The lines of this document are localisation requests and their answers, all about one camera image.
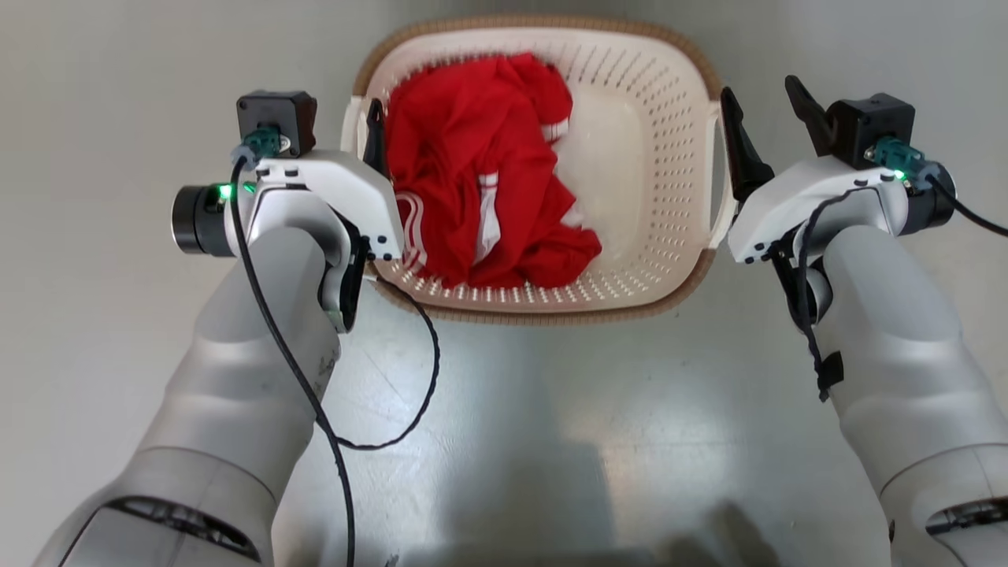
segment floor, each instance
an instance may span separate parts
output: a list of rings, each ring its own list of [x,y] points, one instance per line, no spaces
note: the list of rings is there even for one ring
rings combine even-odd
[[[129,458],[230,261],[171,242],[177,188],[219,180],[234,100],[305,89],[336,146],[357,68],[395,28],[575,12],[692,37],[778,171],[811,155],[794,73],[823,102],[886,91],[964,201],[1008,219],[1008,4],[966,0],[8,0],[0,8],[0,549],[25,565]],[[1008,402],[1008,245],[962,219],[906,245],[960,308]],[[325,405],[361,441],[396,433],[430,368],[415,316],[373,292]],[[438,325],[440,387],[413,437],[348,457],[359,565],[886,565],[886,527],[768,267],[721,254],[679,309],[584,328]],[[283,567],[339,566],[324,439],[275,527]]]

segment clothing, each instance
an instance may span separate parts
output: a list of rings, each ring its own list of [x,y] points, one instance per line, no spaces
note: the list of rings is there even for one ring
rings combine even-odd
[[[576,199],[553,175],[550,144],[573,108],[560,74],[531,54],[427,69],[400,85],[386,133],[407,269],[445,288],[575,281],[602,245],[576,224]]]

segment brown basket rim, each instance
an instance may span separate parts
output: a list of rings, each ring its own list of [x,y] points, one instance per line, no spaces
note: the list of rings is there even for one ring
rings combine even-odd
[[[533,15],[495,15],[479,16],[469,18],[458,18],[448,20],[435,20],[414,24],[404,27],[376,46],[371,54],[365,60],[361,71],[357,75],[354,83],[354,96],[363,97],[367,95],[368,86],[374,77],[378,66],[385,58],[399,45],[410,39],[430,35],[434,33],[445,33],[451,31],[461,31],[467,29],[495,28],[495,27],[560,27],[576,29],[591,29],[597,31],[609,31],[614,33],[626,33],[630,35],[640,35],[650,37],[659,41],[664,41],[676,47],[685,54],[700,72],[707,87],[708,97],[712,101],[719,100],[721,94],[721,81],[714,71],[714,67],[704,55],[704,53],[687,39],[684,35],[672,31],[659,25],[634,22],[619,19],[583,17],[583,16],[533,16]],[[487,311],[470,311],[464,309],[452,309],[435,307],[423,303],[422,296],[417,297],[409,289],[404,289],[398,282],[394,286],[409,294],[418,303],[423,305],[427,314],[435,319],[447,321],[458,321],[463,323],[478,323],[490,325],[526,325],[537,327],[562,326],[562,325],[592,325],[598,323],[613,323],[616,321],[626,321],[644,317],[653,317],[665,313],[682,303],[692,294],[700,284],[707,276],[717,250],[705,248],[701,251],[697,265],[694,266],[689,276],[681,286],[672,293],[656,302],[647,305],[611,309],[603,311],[586,311],[581,313],[494,313]],[[369,266],[369,271],[378,273],[376,265]],[[413,307],[394,292],[385,286],[375,282],[378,293],[393,305],[406,311],[413,311]]]

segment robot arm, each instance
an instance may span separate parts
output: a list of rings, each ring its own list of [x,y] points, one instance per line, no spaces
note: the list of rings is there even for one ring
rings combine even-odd
[[[743,204],[732,253],[772,261],[795,323],[811,327],[824,401],[833,399],[886,514],[893,565],[1003,565],[1008,422],[955,307],[896,240],[944,224],[953,206],[921,191],[916,169],[875,162],[885,162],[875,154],[883,141],[922,159],[906,145],[912,107],[876,95],[823,113],[796,78],[786,86],[820,157],[777,178],[748,142],[734,96],[724,97]],[[954,187],[943,169],[925,173]],[[795,265],[802,247],[820,256],[804,279]]]
[[[295,151],[310,149],[296,143],[296,128],[288,132]],[[263,296],[321,400],[339,335],[353,328],[366,259],[401,254],[394,195],[381,175],[340,152],[263,159],[256,174],[249,191],[183,188],[175,241],[194,253],[237,254],[227,204],[238,200]],[[64,522],[34,564],[273,565],[270,529],[314,420],[238,263],[200,314],[125,470]]]

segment white plastic basket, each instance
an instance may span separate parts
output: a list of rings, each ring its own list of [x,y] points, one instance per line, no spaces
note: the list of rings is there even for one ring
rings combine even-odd
[[[574,96],[570,133],[555,146],[557,175],[599,234],[602,255],[576,284],[554,290],[446,290],[398,261],[378,261],[377,270],[431,315],[457,320],[589,323],[678,305],[706,275],[736,204],[726,172],[711,222],[720,86],[700,51],[674,32],[564,17],[475,18],[405,29],[365,64],[347,110],[343,148],[363,155],[367,101],[387,105],[412,73],[526,51],[556,66]]]

